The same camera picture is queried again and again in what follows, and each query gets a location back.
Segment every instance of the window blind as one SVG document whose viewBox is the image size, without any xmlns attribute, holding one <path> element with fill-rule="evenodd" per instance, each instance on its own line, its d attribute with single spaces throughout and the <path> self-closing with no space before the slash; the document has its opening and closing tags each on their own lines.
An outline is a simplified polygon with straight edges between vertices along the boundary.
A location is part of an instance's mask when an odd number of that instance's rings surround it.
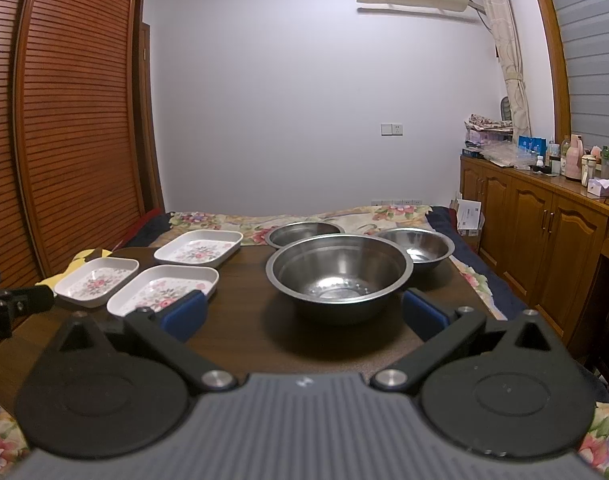
<svg viewBox="0 0 609 480">
<path fill-rule="evenodd" d="M 609 146 L 609 0 L 553 0 L 565 50 L 571 131 Z"/>
</svg>

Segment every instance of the stainless steel bowl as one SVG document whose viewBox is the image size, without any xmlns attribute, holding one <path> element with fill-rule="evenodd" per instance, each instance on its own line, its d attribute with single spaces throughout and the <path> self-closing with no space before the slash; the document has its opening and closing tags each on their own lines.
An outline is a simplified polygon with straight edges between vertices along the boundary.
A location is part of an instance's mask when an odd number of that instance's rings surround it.
<svg viewBox="0 0 609 480">
<path fill-rule="evenodd" d="M 456 248 L 448 236 L 417 227 L 387 229 L 375 236 L 403 248 L 411 256 L 416 272 L 433 269 L 442 260 L 450 257 Z"/>
<path fill-rule="evenodd" d="M 339 233 L 344 233 L 344 229 L 329 222 L 294 222 L 276 227 L 265 236 L 265 240 L 271 247 L 281 249 L 305 238 Z"/>
<path fill-rule="evenodd" d="M 375 316 L 411 276 L 413 261 L 394 243 L 364 235 L 321 235 L 273 254 L 269 281 L 296 300 L 299 313 L 349 325 Z"/>
</svg>

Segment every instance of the white tray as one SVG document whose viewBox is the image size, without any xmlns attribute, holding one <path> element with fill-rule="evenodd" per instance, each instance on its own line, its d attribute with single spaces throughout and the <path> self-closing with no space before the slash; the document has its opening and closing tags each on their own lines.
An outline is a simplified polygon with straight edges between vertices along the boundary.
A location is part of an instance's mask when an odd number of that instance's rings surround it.
<svg viewBox="0 0 609 480">
<path fill-rule="evenodd" d="M 96 258 L 63 277 L 54 292 L 72 303 L 95 308 L 133 278 L 140 264 L 127 258 Z"/>
<path fill-rule="evenodd" d="M 160 249 L 153 257 L 174 265 L 218 267 L 240 248 L 242 233 L 199 229 L 179 236 Z"/>
<path fill-rule="evenodd" d="M 201 290 L 207 298 L 211 297 L 219 279 L 218 271 L 209 267 L 152 267 L 141 272 L 113 295 L 108 300 L 107 310 L 120 317 L 140 306 L 149 306 L 159 312 L 194 289 Z"/>
</svg>

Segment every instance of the wooden table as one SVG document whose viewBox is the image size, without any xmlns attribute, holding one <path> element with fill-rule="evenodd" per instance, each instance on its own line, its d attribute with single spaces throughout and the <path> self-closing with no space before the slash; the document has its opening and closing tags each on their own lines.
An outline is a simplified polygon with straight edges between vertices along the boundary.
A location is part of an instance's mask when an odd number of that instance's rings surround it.
<svg viewBox="0 0 609 480">
<path fill-rule="evenodd" d="M 255 372 L 361 372 L 365 377 L 422 344 L 404 323 L 400 297 L 393 295 L 382 313 L 357 326 L 329 327 L 297 317 L 289 298 L 268 282 L 267 246 L 243 247 L 220 269 L 204 326 L 187 344 L 239 379 Z M 155 265 L 153 249 L 128 248 L 114 256 L 136 258 L 140 270 Z M 448 308 L 470 305 L 488 312 L 451 261 L 411 286 Z M 0 344 L 0 405 L 12 412 L 13 401 L 34 362 L 62 322 L 79 310 L 62 300 L 49 312 L 29 317 L 12 338 Z M 103 308 L 93 315 L 107 319 Z"/>
</svg>

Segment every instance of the metal screw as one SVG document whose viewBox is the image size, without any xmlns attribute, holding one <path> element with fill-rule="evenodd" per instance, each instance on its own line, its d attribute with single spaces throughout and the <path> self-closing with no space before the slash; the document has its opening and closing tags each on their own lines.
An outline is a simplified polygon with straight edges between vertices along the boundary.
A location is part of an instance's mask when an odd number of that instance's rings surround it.
<svg viewBox="0 0 609 480">
<path fill-rule="evenodd" d="M 200 380 L 213 390 L 221 390 L 231 386 L 233 376 L 224 370 L 211 370 L 204 373 Z"/>
<path fill-rule="evenodd" d="M 388 386 L 390 388 L 395 388 L 396 386 L 401 386 L 407 382 L 407 374 L 402 370 L 394 370 L 393 368 L 389 368 L 387 370 L 380 370 L 376 374 L 376 382 L 378 384 L 382 384 L 382 386 Z"/>
</svg>

